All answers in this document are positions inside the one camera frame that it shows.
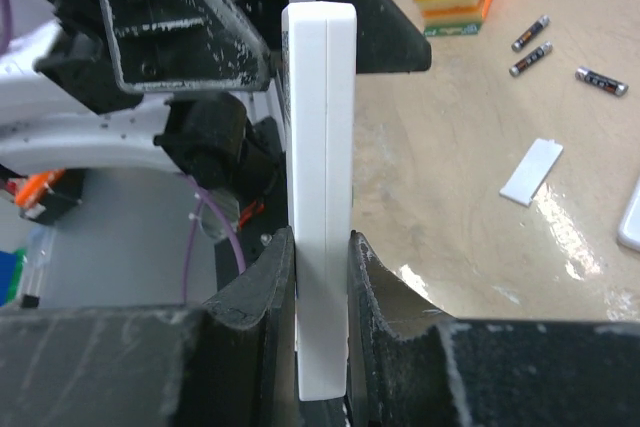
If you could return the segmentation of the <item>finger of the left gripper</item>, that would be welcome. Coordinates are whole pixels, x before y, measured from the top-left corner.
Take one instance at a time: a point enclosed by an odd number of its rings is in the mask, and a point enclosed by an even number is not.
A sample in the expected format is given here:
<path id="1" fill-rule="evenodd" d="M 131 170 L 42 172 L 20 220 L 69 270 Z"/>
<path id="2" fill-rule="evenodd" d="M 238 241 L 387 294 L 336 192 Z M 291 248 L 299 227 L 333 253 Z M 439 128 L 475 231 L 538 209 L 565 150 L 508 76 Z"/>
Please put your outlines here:
<path id="1" fill-rule="evenodd" d="M 424 72 L 431 46 L 393 0 L 324 0 L 349 3 L 357 13 L 359 72 Z"/>
<path id="2" fill-rule="evenodd" d="M 123 91 L 268 88 L 270 52 L 239 0 L 99 1 Z"/>

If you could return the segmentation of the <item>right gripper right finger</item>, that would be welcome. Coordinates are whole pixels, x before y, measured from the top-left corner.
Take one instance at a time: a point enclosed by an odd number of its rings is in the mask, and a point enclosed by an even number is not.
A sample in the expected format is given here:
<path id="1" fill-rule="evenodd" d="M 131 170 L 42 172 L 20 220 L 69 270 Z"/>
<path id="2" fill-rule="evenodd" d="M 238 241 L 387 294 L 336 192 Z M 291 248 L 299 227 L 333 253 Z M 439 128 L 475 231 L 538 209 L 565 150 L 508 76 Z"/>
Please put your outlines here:
<path id="1" fill-rule="evenodd" d="M 348 253 L 347 400 L 355 426 L 453 426 L 437 325 L 452 317 L 393 274 L 364 234 Z"/>

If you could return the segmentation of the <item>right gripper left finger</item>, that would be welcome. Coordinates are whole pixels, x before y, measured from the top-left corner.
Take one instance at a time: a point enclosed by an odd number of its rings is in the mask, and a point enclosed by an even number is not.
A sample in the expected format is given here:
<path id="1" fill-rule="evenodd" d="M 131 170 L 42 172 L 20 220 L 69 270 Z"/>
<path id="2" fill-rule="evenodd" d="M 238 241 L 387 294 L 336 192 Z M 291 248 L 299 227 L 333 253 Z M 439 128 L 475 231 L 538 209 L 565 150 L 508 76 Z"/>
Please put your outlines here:
<path id="1" fill-rule="evenodd" d="M 295 426 L 295 252 L 289 227 L 207 302 L 207 426 Z"/>

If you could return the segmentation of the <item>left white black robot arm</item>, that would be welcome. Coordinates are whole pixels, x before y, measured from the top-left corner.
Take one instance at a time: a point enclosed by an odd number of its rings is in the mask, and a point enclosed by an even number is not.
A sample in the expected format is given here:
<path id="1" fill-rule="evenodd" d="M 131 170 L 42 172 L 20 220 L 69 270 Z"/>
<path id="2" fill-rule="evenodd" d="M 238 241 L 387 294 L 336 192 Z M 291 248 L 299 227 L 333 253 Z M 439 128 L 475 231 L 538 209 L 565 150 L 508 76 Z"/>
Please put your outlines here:
<path id="1" fill-rule="evenodd" d="M 281 14 L 289 0 L 48 0 L 62 33 L 36 69 L 97 114 L 169 92 L 161 148 L 206 187 L 270 176 L 278 158 L 254 137 L 233 91 L 257 92 L 282 73 Z M 393 0 L 353 5 L 361 74 L 429 69 L 431 47 Z"/>

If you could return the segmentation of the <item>white battery cover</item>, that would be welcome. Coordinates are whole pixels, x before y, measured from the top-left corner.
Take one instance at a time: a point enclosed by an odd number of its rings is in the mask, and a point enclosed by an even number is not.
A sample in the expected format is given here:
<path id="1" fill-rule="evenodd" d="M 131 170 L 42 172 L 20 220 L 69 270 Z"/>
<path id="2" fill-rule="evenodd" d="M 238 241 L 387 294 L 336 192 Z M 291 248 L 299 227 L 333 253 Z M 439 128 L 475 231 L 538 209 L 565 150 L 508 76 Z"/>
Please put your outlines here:
<path id="1" fill-rule="evenodd" d="M 499 195 L 521 206 L 529 207 L 533 197 L 563 153 L 564 146 L 550 139 L 536 139 Z"/>

